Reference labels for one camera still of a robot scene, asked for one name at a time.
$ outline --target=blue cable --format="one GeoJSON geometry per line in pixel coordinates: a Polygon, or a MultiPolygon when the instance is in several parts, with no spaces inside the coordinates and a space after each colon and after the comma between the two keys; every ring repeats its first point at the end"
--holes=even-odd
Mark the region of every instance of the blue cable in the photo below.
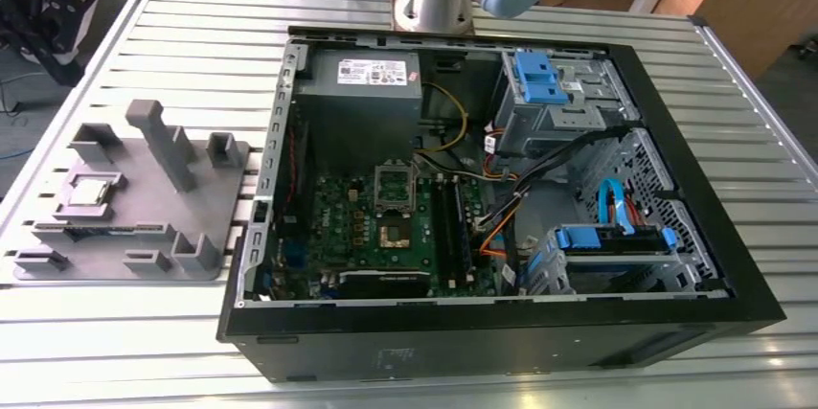
{"type": "Polygon", "coordinates": [[[9,155],[4,155],[3,157],[0,157],[0,160],[8,160],[9,158],[21,157],[23,155],[28,155],[33,151],[35,150],[29,148],[28,150],[24,150],[23,152],[11,153],[9,155]]]}
{"type": "Polygon", "coordinates": [[[609,191],[614,191],[614,209],[617,210],[617,223],[625,228],[625,234],[631,235],[637,232],[634,226],[627,220],[627,211],[625,210],[625,187],[619,179],[606,177],[599,184],[599,196],[597,204],[599,207],[599,223],[609,223],[609,191]]]}

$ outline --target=power supply label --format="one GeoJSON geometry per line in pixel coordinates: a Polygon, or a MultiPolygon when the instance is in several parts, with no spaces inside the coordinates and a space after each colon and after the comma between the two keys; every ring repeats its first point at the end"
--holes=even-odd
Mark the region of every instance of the power supply label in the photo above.
{"type": "Polygon", "coordinates": [[[344,59],[338,64],[338,82],[342,85],[407,86],[407,62],[344,59]]]}

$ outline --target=sticker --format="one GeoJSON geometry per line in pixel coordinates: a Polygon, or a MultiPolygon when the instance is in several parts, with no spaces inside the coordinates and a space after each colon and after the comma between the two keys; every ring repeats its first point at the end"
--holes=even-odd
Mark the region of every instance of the sticker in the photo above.
{"type": "Polygon", "coordinates": [[[486,136],[483,139],[485,139],[485,144],[486,144],[486,151],[494,154],[495,147],[498,145],[498,140],[495,139],[494,136],[486,136]]]}
{"type": "Polygon", "coordinates": [[[343,59],[338,63],[338,82],[342,85],[407,86],[407,62],[343,59]]]}
{"type": "Polygon", "coordinates": [[[579,81],[563,81],[562,89],[565,91],[583,91],[583,85],[579,81]]]}
{"type": "Polygon", "coordinates": [[[517,273],[514,273],[514,270],[511,270],[511,267],[507,263],[502,266],[502,277],[506,278],[509,284],[514,285],[514,281],[517,280],[517,273]]]}

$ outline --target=blue plastic latch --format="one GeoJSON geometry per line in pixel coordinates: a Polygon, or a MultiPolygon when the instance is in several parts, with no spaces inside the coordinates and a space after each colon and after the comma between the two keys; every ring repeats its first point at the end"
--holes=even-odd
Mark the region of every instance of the blue plastic latch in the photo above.
{"type": "Polygon", "coordinates": [[[677,249],[677,245],[679,244],[679,239],[677,238],[677,232],[670,227],[665,227],[662,229],[662,237],[665,237],[665,242],[667,243],[667,247],[670,249],[677,249]]]}
{"type": "Polygon", "coordinates": [[[526,102],[567,104],[569,98],[561,88],[559,72],[551,65],[549,55],[542,52],[518,52],[514,58],[526,102]]]}
{"type": "Polygon", "coordinates": [[[526,273],[531,273],[531,271],[534,270],[534,268],[537,268],[541,262],[542,262],[542,251],[539,251],[537,255],[531,258],[529,262],[529,268],[526,270],[526,273]]]}
{"type": "Polygon", "coordinates": [[[601,248],[602,241],[593,227],[567,227],[557,231],[561,249],[601,248]]]}
{"type": "Polygon", "coordinates": [[[563,230],[557,231],[558,236],[558,246],[561,249],[571,247],[571,241],[567,239],[567,233],[563,230]]]}
{"type": "Polygon", "coordinates": [[[565,229],[571,239],[571,248],[601,248],[602,242],[593,227],[569,227],[565,229]]]}

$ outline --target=yellow cable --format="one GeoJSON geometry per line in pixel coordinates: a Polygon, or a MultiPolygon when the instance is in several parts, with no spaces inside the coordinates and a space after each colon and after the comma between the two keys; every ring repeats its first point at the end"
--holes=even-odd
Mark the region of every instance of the yellow cable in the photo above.
{"type": "Polygon", "coordinates": [[[468,124],[470,124],[470,114],[467,113],[466,108],[463,107],[463,104],[460,103],[460,100],[458,100],[458,98],[455,98],[455,95],[452,95],[448,92],[448,90],[446,90],[436,83],[431,83],[430,81],[424,81],[423,84],[424,85],[430,85],[430,86],[438,88],[440,93],[443,95],[446,95],[446,98],[448,98],[454,102],[454,104],[458,106],[458,110],[460,111],[460,119],[463,121],[462,124],[460,124],[460,133],[458,133],[458,137],[455,139],[452,139],[451,142],[446,143],[442,146],[438,146],[436,148],[422,148],[422,149],[418,150],[418,152],[431,153],[431,152],[440,152],[442,150],[447,150],[455,144],[458,144],[460,141],[463,141],[463,138],[466,137],[466,130],[467,130],[467,127],[468,127],[468,124]]]}

